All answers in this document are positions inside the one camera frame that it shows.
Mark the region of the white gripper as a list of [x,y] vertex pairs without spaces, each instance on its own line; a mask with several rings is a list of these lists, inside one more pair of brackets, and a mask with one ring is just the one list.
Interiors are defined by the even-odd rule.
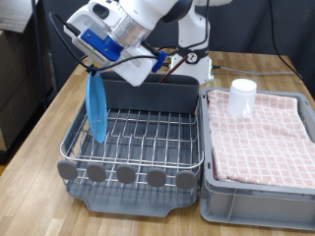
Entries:
[[[142,40],[150,31],[139,25],[125,11],[77,11],[67,21],[64,31],[72,43],[103,70],[111,67],[132,86],[139,86],[158,62]],[[98,68],[88,66],[89,74],[97,75]]]

